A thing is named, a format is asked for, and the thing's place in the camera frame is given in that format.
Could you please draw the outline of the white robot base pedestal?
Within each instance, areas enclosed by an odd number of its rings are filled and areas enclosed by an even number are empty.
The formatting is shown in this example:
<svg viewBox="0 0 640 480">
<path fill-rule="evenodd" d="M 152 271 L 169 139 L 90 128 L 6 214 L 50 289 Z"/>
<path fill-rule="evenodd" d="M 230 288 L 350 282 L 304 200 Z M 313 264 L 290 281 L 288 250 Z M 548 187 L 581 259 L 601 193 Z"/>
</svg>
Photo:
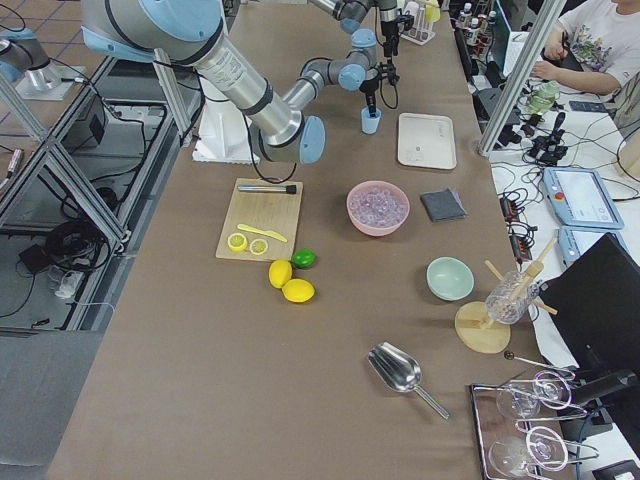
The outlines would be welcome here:
<svg viewBox="0 0 640 480">
<path fill-rule="evenodd" d="M 211 82 L 201 78 L 205 105 L 192 158 L 196 162 L 250 164 L 260 162 L 250 152 L 243 116 Z"/>
</svg>

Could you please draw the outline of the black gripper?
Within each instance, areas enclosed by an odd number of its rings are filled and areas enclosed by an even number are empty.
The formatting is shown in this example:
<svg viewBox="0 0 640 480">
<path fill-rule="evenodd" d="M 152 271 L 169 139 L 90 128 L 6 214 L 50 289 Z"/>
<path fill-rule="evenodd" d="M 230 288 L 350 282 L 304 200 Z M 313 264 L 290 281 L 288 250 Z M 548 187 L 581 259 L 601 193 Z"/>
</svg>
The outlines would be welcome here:
<svg viewBox="0 0 640 480">
<path fill-rule="evenodd" d="M 365 80 L 360 85 L 360 91 L 365 95 L 367 110 L 370 116 L 376 115 L 376 92 L 379 88 L 378 79 Z"/>
<path fill-rule="evenodd" d="M 384 55 L 397 56 L 401 33 L 413 27 L 415 18 L 410 13 L 403 13 L 399 8 L 380 9 L 379 12 L 381 31 L 385 38 Z"/>
</svg>

